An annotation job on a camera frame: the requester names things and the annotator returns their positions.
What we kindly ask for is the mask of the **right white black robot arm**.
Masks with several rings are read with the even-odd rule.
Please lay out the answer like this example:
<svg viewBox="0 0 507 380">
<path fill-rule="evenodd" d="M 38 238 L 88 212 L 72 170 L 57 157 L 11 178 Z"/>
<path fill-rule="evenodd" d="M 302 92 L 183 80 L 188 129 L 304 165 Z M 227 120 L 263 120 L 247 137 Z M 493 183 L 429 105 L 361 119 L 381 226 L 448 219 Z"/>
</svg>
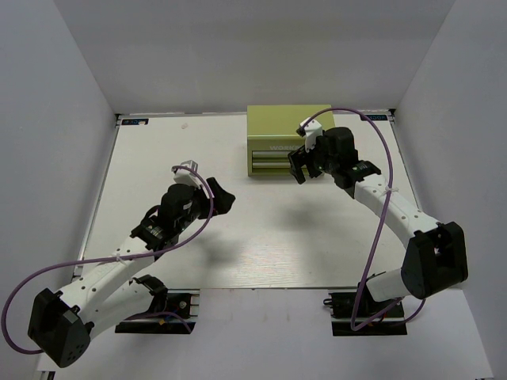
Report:
<svg viewBox="0 0 507 380">
<path fill-rule="evenodd" d="M 347 127 L 325 131 L 313 123 L 300 135 L 304 145 L 288 155 L 296 181 L 331 175 L 339 188 L 382 218 L 406 250 L 399 269 L 366 280 L 367 290 L 357 296 L 364 314 L 378 314 L 390 299 L 425 299 L 467 280 L 463 229 L 455 222 L 437 221 L 389 187 L 379 168 L 358 158 Z"/>
</svg>

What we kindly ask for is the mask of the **green metal drawer toolbox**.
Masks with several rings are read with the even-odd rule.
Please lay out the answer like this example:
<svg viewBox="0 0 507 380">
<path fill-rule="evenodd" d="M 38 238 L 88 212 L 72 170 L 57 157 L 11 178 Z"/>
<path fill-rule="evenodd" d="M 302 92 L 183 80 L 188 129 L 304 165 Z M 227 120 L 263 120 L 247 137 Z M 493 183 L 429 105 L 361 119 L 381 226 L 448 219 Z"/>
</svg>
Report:
<svg viewBox="0 0 507 380">
<path fill-rule="evenodd" d="M 296 129 L 327 104 L 250 105 L 247 107 L 247 168 L 250 177 L 287 176 L 288 154 L 304 139 Z"/>
</svg>

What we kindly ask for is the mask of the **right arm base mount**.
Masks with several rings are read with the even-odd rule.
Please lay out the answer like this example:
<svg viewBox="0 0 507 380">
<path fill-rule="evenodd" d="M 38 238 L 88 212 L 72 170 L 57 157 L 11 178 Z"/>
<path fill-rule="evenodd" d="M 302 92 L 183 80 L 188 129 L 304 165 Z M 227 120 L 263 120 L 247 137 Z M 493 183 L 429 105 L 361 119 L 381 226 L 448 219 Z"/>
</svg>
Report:
<svg viewBox="0 0 507 380">
<path fill-rule="evenodd" d="M 405 313 L 401 302 L 392 309 L 382 313 L 358 331 L 351 329 L 351 317 L 356 299 L 355 291 L 339 291 L 329 293 L 322 304 L 330 311 L 333 336 L 405 336 L 406 325 L 403 323 Z M 366 321 L 379 311 L 387 308 L 393 301 L 375 302 L 365 293 L 362 295 L 356 313 L 356 324 Z"/>
</svg>

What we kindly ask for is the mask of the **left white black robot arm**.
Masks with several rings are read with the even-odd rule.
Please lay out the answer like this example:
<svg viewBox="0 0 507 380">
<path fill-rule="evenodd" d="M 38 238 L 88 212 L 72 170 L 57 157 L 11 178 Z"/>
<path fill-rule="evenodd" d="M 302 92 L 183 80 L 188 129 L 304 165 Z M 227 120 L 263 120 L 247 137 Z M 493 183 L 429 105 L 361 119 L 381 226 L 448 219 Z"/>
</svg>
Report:
<svg viewBox="0 0 507 380">
<path fill-rule="evenodd" d="M 139 272 L 164 249 L 174 247 L 197 219 L 225 215 L 234 195 L 215 178 L 206 180 L 213 197 L 192 184 L 173 184 L 117 249 L 113 261 L 100 263 L 57 291 L 42 290 L 29 321 L 29 337 L 60 368 L 76 362 L 92 339 L 129 318 L 165 317 L 174 297 L 164 283 Z"/>
</svg>

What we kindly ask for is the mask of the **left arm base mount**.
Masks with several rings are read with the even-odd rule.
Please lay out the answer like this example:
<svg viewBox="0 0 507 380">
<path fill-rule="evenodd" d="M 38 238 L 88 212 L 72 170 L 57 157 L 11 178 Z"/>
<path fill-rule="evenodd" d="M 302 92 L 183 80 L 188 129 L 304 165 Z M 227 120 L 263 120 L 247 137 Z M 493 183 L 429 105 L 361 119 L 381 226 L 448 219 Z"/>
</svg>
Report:
<svg viewBox="0 0 507 380">
<path fill-rule="evenodd" d="M 151 306 L 151 317 L 138 317 L 116 325 L 117 334 L 189 335 L 195 328 L 199 314 L 200 292 L 169 291 L 163 304 Z"/>
</svg>

